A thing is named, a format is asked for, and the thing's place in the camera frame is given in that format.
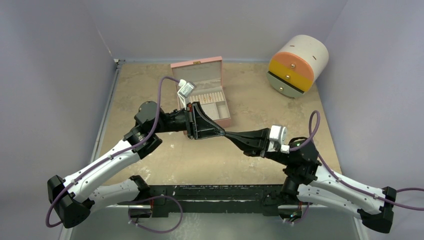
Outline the pink jewelry box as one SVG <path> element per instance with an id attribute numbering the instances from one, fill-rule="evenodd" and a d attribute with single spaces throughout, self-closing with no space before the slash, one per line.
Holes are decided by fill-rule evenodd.
<path id="1" fill-rule="evenodd" d="M 223 88 L 221 56 L 176 62 L 170 68 L 175 79 L 184 79 L 196 85 L 187 103 L 200 102 L 206 115 L 222 128 L 231 125 L 232 118 Z"/>

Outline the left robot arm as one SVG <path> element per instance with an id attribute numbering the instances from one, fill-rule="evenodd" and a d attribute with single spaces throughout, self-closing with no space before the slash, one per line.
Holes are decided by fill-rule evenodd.
<path id="1" fill-rule="evenodd" d="M 82 223 L 90 213 L 114 204 L 152 202 L 151 188 L 139 175 L 118 184 L 103 184 L 153 153 L 163 142 L 158 133 L 186 132 L 195 140 L 225 134 L 225 130 L 206 115 L 199 102 L 165 113 L 159 103 L 146 101 L 134 119 L 134 127 L 103 156 L 71 175 L 64 178 L 54 175 L 47 181 L 50 202 L 45 217 L 47 227 L 58 226 L 50 223 L 52 212 L 59 217 L 59 224 L 69 229 Z"/>

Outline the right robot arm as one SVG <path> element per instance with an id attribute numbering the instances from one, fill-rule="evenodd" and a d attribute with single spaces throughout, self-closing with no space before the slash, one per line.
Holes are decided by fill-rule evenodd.
<path id="1" fill-rule="evenodd" d="M 287 204 L 316 203 L 343 210 L 362 224 L 388 234 L 393 225 L 396 190 L 376 188 L 334 172 L 319 161 L 319 152 L 305 137 L 285 144 L 287 128 L 273 125 L 254 131 L 231 132 L 224 136 L 248 157 L 261 157 L 285 166 L 286 179 L 280 196 Z"/>

